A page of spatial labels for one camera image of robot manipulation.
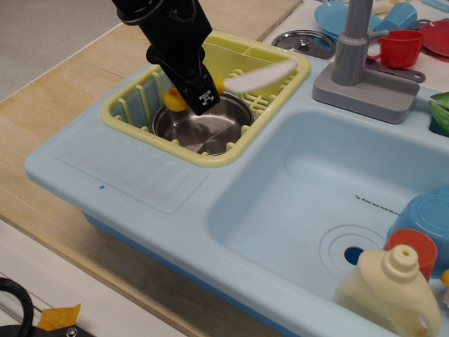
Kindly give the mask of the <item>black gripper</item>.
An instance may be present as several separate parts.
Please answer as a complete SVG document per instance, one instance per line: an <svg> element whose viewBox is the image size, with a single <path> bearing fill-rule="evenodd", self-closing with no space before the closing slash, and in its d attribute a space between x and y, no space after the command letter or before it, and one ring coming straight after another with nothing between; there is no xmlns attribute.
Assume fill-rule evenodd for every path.
<svg viewBox="0 0 449 337"><path fill-rule="evenodd" d="M203 64L212 27L198 1L114 1L120 20L138 26L150 42L147 60L162 67L178 87L181 111L202 115L220 102Z"/></svg>

